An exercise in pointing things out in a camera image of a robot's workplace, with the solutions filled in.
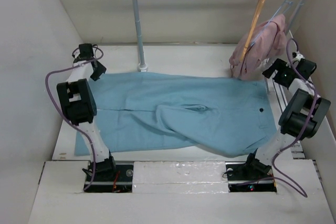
metal rod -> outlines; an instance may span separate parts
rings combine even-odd
[[[289,21],[288,21],[288,27],[286,29],[286,34],[289,32],[289,30],[292,28],[293,23],[295,21],[295,19],[297,18],[301,7],[305,4],[305,0],[300,0],[297,4],[297,6],[295,7],[293,14],[290,16]]]
[[[132,0],[133,3],[133,11],[134,11],[134,20],[135,20],[135,29],[136,37],[138,39],[138,52],[139,52],[139,70],[146,71],[147,65],[145,63],[145,57],[143,53],[143,41],[142,41],[142,34],[141,34],[141,26],[140,26],[140,16],[139,16],[139,6],[138,0]]]

blue garment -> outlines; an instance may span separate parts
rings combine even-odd
[[[263,81],[134,72],[89,83],[111,152],[201,144],[233,157],[255,151],[276,132]],[[79,133],[75,154],[89,154]]]

purple cable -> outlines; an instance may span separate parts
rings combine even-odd
[[[57,105],[57,103],[56,103],[56,101],[55,101],[55,99],[54,99],[54,97],[53,97],[53,95],[52,95],[52,93],[51,93],[51,91],[50,91],[50,87],[49,87],[49,77],[50,77],[52,74],[54,74],[54,73],[62,73],[62,72],[69,71],[69,70],[72,70],[72,69],[75,69],[75,68],[79,68],[80,66],[85,65],[85,64],[88,64],[88,63],[91,63],[91,62],[93,62],[93,61],[95,61],[95,60],[100,60],[100,59],[104,56],[104,52],[103,52],[100,48],[96,47],[96,50],[97,50],[97,49],[101,52],[101,56],[100,56],[99,58],[97,58],[97,59],[93,59],[93,60],[88,60],[88,61],[84,62],[83,64],[76,65],[76,66],[71,67],[71,68],[66,68],[66,69],[61,69],[61,70],[55,70],[55,71],[52,71],[52,72],[50,72],[50,73],[48,73],[48,74],[46,75],[46,79],[45,79],[45,85],[46,85],[47,93],[48,93],[48,95],[49,95],[49,97],[50,97],[50,99],[51,99],[52,104],[54,105],[55,109],[57,110],[58,114],[59,114],[59,115],[62,117],[62,119],[63,119],[67,124],[69,124],[73,129],[75,129],[75,130],[78,131],[79,133],[83,134],[83,135],[88,139],[88,141],[89,141],[89,143],[90,143],[91,150],[92,150],[92,155],[93,155],[93,160],[92,160],[93,168],[92,168],[92,175],[91,175],[90,183],[84,188],[84,191],[87,190],[87,189],[92,185],[93,180],[94,180],[94,176],[95,176],[95,174],[96,174],[96,153],[95,153],[95,149],[94,149],[94,147],[93,147],[93,142],[92,142],[92,139],[90,138],[90,136],[89,136],[87,133],[85,133],[85,132],[82,131],[81,129],[77,128],[75,125],[73,125],[73,124],[72,124],[72,123],[71,123],[71,122],[70,122],[70,121],[63,115],[62,110],[58,107],[58,105]]]
[[[290,51],[289,51],[289,44],[290,42],[293,41],[296,45],[296,50],[299,51],[299,46],[298,46],[298,43],[296,42],[296,40],[294,40],[293,38],[290,38],[288,41],[287,41],[287,46],[286,46],[286,52],[287,52],[287,58],[288,58],[288,61],[292,67],[292,69],[294,70],[294,72],[297,74],[297,76],[303,80],[303,81],[307,81],[299,72],[298,70],[294,67],[293,65],[293,62],[292,62],[292,59],[290,57]],[[308,198],[308,195],[306,193],[306,191],[294,180],[292,179],[291,177],[289,177],[287,174],[283,173],[282,171],[279,170],[279,168],[275,165],[275,160],[277,159],[277,157],[285,150],[293,147],[299,140],[300,138],[302,137],[302,135],[304,134],[306,128],[307,128],[307,125],[309,123],[309,120],[313,114],[313,111],[314,111],[314,108],[316,106],[316,102],[317,102],[317,99],[318,99],[318,92],[316,90],[316,88],[314,86],[311,87],[313,90],[314,90],[314,98],[313,98],[313,102],[312,102],[312,105],[311,105],[311,108],[309,110],[309,113],[307,115],[307,118],[305,120],[305,123],[299,133],[299,135],[295,138],[295,140],[289,144],[288,146],[282,148],[277,154],[274,155],[274,157],[272,158],[272,166],[273,168],[278,172],[280,173],[282,176],[284,176],[285,178],[289,179],[290,181],[292,181],[298,188],[296,188],[295,186],[293,186],[291,183],[289,183],[288,181],[282,179],[282,178],[279,178],[279,177],[267,177],[267,178],[262,178],[262,179],[258,179],[258,180],[254,180],[254,181],[250,181],[250,182],[245,182],[245,183],[241,183],[240,185],[248,185],[248,184],[252,184],[252,183],[256,183],[256,182],[259,182],[259,181],[262,181],[262,180],[273,180],[273,179],[277,179],[277,180],[280,180],[284,183],[286,183],[287,185],[289,185],[291,188],[293,188],[295,191],[297,191],[300,195],[304,196],[304,198]]]

